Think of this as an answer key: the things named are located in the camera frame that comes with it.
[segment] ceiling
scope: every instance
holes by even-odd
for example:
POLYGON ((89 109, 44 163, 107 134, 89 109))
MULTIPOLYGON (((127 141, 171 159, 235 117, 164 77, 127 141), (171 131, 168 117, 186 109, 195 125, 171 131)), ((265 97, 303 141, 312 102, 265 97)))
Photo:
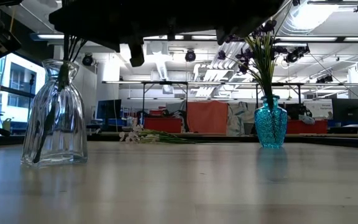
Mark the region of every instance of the ceiling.
MULTIPOLYGON (((53 25, 48 22, 48 14, 61 7, 59 1, 34 0, 24 1, 23 7, 16 6, 15 18, 37 33, 53 33, 53 25)), ((14 7, 2 7, 3 11, 12 14, 14 7)), ((358 12, 353 12, 353 6, 337 8, 321 25, 313 29, 308 35, 358 35, 358 12)), ((282 21, 284 13, 277 17, 278 23, 282 21)), ((197 32, 198 35, 215 34, 213 30, 197 32)), ((219 46, 215 42, 198 41, 174 41, 167 42, 168 48, 183 49, 184 51, 173 51, 173 59, 166 63, 168 70, 181 70, 192 72, 197 63, 208 63, 213 60, 219 46), (185 62, 185 50, 194 49, 196 53, 195 62, 185 62)), ((311 54, 315 55, 325 68, 332 68, 334 75, 340 80, 346 80, 347 67, 358 61, 358 44, 310 44, 311 54)), ((106 50, 95 43, 88 43, 82 52, 93 52, 98 60, 105 60, 112 51, 106 50)), ((145 57, 145 63, 141 67, 132 68, 128 63, 130 52, 126 45, 121 46, 121 75, 144 75, 150 74, 156 69, 155 63, 145 57)), ((278 61, 275 68, 275 81, 284 81, 288 77, 293 82, 305 82, 309 76, 314 75, 324 68, 316 60, 307 55, 306 57, 291 64, 288 68, 285 63, 278 61)))

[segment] table surface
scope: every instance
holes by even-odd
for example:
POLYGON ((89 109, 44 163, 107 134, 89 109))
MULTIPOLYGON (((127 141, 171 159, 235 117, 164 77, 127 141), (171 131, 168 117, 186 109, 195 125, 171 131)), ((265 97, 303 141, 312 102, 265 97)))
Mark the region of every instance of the table surface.
POLYGON ((358 223, 358 149, 88 142, 85 165, 0 147, 0 223, 358 223))

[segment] glass vase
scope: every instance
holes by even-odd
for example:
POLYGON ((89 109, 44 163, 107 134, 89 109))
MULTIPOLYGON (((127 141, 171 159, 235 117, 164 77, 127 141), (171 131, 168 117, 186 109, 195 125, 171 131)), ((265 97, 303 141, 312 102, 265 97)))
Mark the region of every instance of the glass vase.
POLYGON ((273 98, 272 109, 269 108, 268 99, 262 97, 263 107, 255 111, 255 127, 262 147, 280 148, 283 145, 287 132, 287 111, 278 106, 279 96, 273 98))
POLYGON ((88 159, 84 104, 71 82, 79 66, 42 62, 48 82, 35 96, 24 139, 22 163, 30 166, 84 163, 88 159))

